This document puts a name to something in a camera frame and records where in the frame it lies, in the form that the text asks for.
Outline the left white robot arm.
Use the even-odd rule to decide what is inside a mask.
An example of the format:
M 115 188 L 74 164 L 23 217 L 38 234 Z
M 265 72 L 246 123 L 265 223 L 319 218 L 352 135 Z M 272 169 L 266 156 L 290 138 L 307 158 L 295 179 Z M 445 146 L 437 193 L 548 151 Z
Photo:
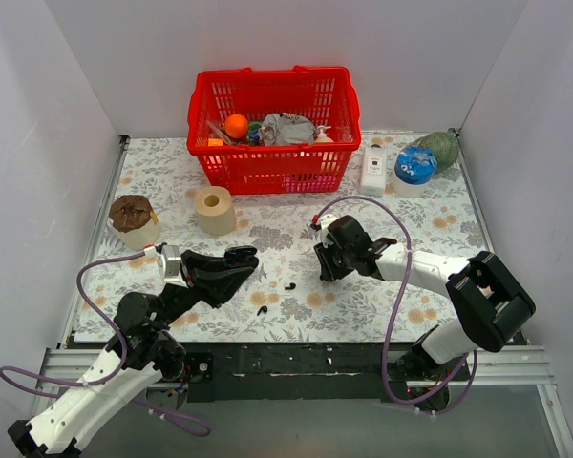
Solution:
M 124 295 L 106 322 L 115 334 L 75 382 L 30 420 L 8 429 L 24 457 L 77 457 L 96 433 L 139 393 L 156 382 L 185 386 L 197 368 L 170 333 L 171 324 L 197 303 L 218 309 L 259 265 L 252 246 L 227 249 L 220 257 L 176 245 L 147 245 L 132 260 L 157 263 L 163 282 L 157 294 Z

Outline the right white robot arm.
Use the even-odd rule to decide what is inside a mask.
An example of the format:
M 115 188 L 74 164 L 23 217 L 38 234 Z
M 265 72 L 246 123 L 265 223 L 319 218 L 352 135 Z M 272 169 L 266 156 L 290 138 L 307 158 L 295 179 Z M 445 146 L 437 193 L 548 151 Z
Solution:
M 493 253 L 462 258 L 410 251 L 394 239 L 371 239 L 352 216 L 315 217 L 311 226 L 322 235 L 314 247 L 322 281 L 352 272 L 379 281 L 407 280 L 452 302 L 456 318 L 426 332 L 390 363 L 391 376 L 431 380 L 464 353 L 479 348 L 498 353 L 536 312 L 534 301 Z

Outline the beige paper roll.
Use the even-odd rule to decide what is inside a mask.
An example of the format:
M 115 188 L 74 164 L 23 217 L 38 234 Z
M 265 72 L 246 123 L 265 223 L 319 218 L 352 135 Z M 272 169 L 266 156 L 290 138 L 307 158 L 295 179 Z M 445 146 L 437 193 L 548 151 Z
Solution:
M 227 189 L 220 186 L 202 188 L 195 196 L 194 208 L 197 223 L 204 233 L 224 236 L 236 229 L 236 212 Z

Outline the white rectangular bottle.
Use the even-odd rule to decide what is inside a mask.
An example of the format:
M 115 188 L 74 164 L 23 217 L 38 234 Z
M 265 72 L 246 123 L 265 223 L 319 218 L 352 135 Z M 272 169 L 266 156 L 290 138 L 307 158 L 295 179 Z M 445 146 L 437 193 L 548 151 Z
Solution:
M 387 151 L 373 143 L 363 153 L 359 192 L 362 195 L 381 197 L 387 185 Z

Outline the brown-topped paper cup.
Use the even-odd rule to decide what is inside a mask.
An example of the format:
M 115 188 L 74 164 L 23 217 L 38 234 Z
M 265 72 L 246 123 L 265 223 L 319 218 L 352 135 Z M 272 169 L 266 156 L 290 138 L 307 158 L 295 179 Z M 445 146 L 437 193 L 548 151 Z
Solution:
M 109 226 L 129 249 L 135 251 L 155 244 L 161 233 L 159 218 L 143 195 L 117 198 L 109 210 Z

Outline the blue-lidded white jar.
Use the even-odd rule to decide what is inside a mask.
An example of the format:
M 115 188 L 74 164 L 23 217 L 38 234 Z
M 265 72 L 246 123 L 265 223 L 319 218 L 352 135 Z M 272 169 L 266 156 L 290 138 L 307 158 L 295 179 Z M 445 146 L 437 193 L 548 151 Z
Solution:
M 426 191 L 437 169 L 430 148 L 405 147 L 397 156 L 390 178 L 393 190 L 404 198 L 419 198 Z

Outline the orange fruit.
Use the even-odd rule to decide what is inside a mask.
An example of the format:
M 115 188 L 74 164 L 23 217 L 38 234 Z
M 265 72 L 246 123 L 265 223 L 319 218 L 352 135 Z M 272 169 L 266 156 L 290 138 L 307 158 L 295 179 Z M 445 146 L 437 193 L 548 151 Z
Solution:
M 228 136 L 241 139 L 247 136 L 249 121 L 241 114 L 231 114 L 225 119 L 223 126 Z

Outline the crumpled silver foil bag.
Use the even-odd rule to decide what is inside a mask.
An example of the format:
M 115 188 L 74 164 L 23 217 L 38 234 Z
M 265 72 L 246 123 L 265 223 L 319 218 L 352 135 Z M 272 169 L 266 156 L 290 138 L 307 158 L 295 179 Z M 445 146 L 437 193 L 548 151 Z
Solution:
M 260 128 L 260 137 L 265 146 L 311 144 L 316 134 L 316 127 L 310 120 L 289 113 L 267 115 Z

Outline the green textured ball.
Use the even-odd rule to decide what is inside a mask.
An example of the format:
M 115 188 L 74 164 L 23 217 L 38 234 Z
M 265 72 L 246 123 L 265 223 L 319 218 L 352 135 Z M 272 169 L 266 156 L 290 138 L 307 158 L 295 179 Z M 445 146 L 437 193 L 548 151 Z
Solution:
M 419 138 L 417 145 L 433 152 L 437 162 L 436 171 L 444 172 L 458 159 L 459 145 L 457 138 L 450 132 L 433 132 Z

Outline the red plastic shopping basket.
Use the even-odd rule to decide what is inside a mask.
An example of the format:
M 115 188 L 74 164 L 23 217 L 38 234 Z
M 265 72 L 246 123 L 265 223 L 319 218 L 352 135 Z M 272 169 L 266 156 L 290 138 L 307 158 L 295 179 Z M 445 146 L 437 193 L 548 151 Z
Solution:
M 359 118 L 345 67 L 205 71 L 187 149 L 234 195 L 333 192 L 361 144 Z

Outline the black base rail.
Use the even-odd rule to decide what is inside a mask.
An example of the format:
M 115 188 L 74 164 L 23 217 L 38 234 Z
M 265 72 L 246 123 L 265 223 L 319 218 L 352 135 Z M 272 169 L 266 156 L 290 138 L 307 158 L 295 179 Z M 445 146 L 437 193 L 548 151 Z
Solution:
M 388 402 L 381 343 L 188 343 L 185 372 L 151 385 L 176 406 L 252 400 Z

